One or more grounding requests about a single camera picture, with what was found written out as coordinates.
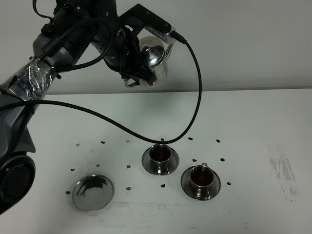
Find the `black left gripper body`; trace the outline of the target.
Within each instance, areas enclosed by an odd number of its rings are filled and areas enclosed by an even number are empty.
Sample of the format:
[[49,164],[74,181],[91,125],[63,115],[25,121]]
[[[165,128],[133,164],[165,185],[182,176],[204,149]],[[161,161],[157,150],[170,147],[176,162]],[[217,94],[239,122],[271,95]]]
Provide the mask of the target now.
[[106,20],[113,29],[113,42],[103,58],[123,79],[156,79],[139,51],[137,35],[148,30],[163,41],[169,39],[171,25],[141,4],[117,15],[115,3],[95,3],[92,16]]

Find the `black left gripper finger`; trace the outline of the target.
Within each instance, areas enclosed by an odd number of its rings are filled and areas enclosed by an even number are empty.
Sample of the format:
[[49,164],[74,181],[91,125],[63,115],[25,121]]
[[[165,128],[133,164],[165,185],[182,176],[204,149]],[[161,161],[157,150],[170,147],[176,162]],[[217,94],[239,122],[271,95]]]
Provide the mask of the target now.
[[135,81],[142,86],[155,85],[154,67],[156,67],[156,37],[143,37],[139,40],[138,59],[135,68],[140,71],[140,79]]
[[132,79],[132,80],[139,80],[140,79],[140,71],[138,69],[120,69],[120,74],[122,79]]

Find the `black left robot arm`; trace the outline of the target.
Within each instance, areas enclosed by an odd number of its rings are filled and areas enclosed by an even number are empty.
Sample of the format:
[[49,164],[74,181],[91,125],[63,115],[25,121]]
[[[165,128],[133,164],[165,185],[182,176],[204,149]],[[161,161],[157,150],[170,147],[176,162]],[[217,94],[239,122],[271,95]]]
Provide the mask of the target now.
[[103,60],[127,82],[153,85],[157,76],[143,57],[137,35],[148,30],[169,42],[172,26],[140,4],[119,16],[113,0],[59,0],[54,15],[33,42],[29,62],[0,86],[0,211],[30,190],[35,152],[27,124],[61,73]]

